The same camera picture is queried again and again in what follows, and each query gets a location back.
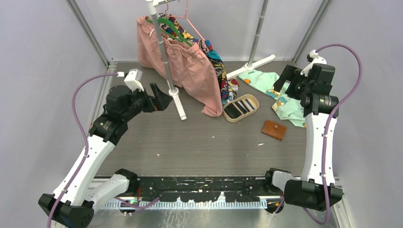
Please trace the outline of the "brown leather card holder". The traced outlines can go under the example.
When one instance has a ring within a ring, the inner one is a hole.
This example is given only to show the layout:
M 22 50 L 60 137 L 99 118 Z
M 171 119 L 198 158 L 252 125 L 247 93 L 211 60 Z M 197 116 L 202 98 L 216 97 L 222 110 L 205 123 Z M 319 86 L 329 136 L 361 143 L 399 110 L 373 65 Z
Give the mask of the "brown leather card holder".
M 262 133 L 265 135 L 268 135 L 274 139 L 277 139 L 279 141 L 282 141 L 285 137 L 287 131 L 287 127 L 284 125 L 281 125 L 277 122 L 267 120 L 264 123 Z

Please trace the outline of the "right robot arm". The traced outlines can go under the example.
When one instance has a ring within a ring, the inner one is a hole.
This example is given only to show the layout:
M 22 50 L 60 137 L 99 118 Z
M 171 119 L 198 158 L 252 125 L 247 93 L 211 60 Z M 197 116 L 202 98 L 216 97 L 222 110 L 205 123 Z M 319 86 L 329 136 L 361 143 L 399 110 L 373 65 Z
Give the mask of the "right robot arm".
M 335 187 L 332 169 L 334 128 L 337 123 L 339 99 L 330 95 L 335 68 L 314 63 L 308 73 L 287 65 L 274 83 L 280 90 L 286 82 L 286 95 L 300 101 L 306 122 L 307 146 L 305 163 L 300 178 L 290 172 L 270 168 L 266 172 L 264 189 L 269 195 L 283 193 L 287 204 L 325 211 L 339 202 L 341 188 Z

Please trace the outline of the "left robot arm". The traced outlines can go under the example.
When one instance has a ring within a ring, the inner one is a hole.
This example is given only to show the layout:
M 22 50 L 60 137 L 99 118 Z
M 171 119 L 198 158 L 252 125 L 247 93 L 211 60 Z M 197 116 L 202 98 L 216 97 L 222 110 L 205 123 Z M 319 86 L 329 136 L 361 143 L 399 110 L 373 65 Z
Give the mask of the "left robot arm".
M 48 217 L 67 228 L 86 228 L 95 212 L 120 194 L 138 192 L 137 175 L 119 169 L 107 181 L 88 190 L 106 157 L 128 130 L 128 122 L 138 114 L 163 111 L 172 97 L 151 83 L 153 95 L 126 85 L 114 86 L 106 97 L 103 113 L 94 121 L 85 146 L 68 175 L 52 194 L 42 194 L 38 204 Z

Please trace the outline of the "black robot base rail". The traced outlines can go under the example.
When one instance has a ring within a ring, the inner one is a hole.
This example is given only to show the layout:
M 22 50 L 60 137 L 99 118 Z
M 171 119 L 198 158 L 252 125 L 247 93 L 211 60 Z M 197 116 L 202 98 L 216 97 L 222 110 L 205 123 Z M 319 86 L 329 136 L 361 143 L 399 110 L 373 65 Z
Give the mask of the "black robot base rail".
M 257 202 L 259 199 L 282 197 L 280 189 L 260 176 L 143 176 L 137 185 L 119 197 L 144 201 L 159 198 L 160 202 L 216 202 L 223 195 L 225 202 Z

